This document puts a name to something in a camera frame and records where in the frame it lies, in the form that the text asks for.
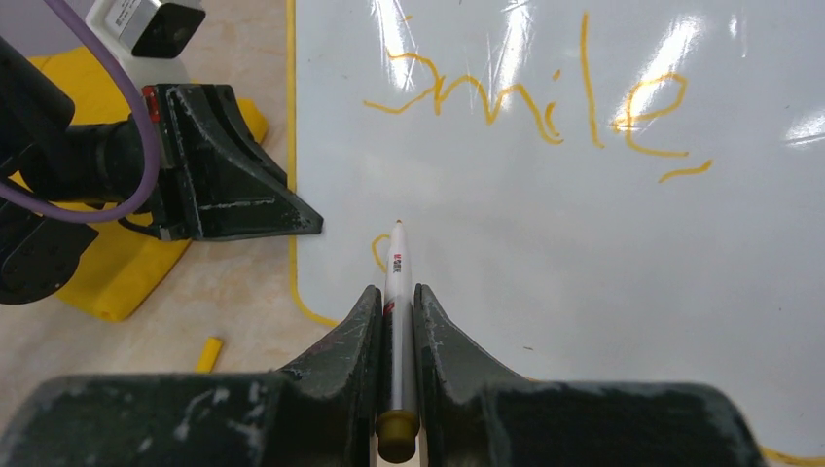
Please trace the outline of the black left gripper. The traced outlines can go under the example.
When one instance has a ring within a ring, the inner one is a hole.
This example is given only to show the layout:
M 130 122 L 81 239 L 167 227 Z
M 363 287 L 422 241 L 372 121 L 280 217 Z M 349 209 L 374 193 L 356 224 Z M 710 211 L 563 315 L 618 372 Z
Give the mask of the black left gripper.
M 118 220 L 160 241 L 229 241 L 320 234 L 323 218 L 288 187 L 228 85 L 140 90 L 157 139 L 156 185 Z

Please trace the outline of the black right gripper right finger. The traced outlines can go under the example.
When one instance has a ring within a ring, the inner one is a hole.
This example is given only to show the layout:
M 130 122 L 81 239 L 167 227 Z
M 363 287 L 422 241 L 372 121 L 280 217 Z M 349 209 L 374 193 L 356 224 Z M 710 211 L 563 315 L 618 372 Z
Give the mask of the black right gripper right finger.
M 414 290 L 425 466 L 760 466 L 744 416 L 700 383 L 535 381 Z

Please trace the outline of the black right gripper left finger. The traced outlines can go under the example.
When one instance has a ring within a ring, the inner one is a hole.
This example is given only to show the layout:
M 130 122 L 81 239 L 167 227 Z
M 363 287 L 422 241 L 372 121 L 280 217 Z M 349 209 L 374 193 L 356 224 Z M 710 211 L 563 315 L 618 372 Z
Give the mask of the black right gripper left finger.
M 262 373 L 78 375 L 39 385 L 5 466 L 374 466 L 381 293 Z

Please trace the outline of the white marker pen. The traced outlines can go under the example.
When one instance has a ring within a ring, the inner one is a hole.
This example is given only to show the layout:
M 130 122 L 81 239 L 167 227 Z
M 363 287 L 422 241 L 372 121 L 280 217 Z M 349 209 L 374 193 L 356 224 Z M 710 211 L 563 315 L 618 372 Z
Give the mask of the white marker pen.
M 389 234 L 382 309 L 382 348 L 377 399 L 377 452 L 391 463 L 410 460 L 419 431 L 413 336 L 412 263 L 404 224 Z

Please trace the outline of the yellow marker cap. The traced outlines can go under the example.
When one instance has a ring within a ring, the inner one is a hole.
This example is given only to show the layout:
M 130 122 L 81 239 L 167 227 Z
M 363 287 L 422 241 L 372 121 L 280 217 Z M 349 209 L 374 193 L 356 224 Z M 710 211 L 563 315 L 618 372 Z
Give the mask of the yellow marker cap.
M 198 357 L 195 366 L 195 372 L 199 374 L 211 373 L 217 364 L 223 346 L 224 341 L 222 339 L 217 337 L 209 337 L 202 347 L 200 356 Z

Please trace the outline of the white whiteboard yellow rim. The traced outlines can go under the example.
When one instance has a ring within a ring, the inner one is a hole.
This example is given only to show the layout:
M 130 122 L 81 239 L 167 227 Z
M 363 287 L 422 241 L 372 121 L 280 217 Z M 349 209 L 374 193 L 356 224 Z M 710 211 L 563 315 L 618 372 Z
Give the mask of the white whiteboard yellow rim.
M 689 380 L 824 462 L 820 1 L 291 1 L 290 243 L 328 325 L 386 237 L 535 379 Z

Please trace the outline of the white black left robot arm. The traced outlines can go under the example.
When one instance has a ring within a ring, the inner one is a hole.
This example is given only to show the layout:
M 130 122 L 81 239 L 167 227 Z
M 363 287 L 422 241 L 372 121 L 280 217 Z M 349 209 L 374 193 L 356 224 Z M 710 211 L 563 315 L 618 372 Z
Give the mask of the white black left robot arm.
M 227 85 L 158 84 L 143 95 L 160 134 L 157 184 L 139 206 L 161 241 L 222 241 L 319 234 L 322 216 L 288 187 L 287 173 L 254 140 Z M 10 44 L 1 46 L 1 176 L 42 201 L 78 201 L 99 213 L 137 189 L 144 156 L 133 119 L 76 125 L 75 106 Z M 1 301 L 23 305 L 62 288 L 89 255 L 88 222 L 1 204 Z

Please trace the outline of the yellow folded cloth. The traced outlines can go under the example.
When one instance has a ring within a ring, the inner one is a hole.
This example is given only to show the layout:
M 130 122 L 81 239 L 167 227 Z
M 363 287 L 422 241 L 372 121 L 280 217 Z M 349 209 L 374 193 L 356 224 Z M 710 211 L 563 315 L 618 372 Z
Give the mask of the yellow folded cloth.
M 88 49 L 31 56 L 28 61 L 74 101 L 74 124 L 109 124 L 129 115 L 121 92 Z M 164 242 L 116 222 L 93 227 L 98 237 L 55 295 L 67 305 L 110 322 L 131 316 L 191 244 L 189 240 Z

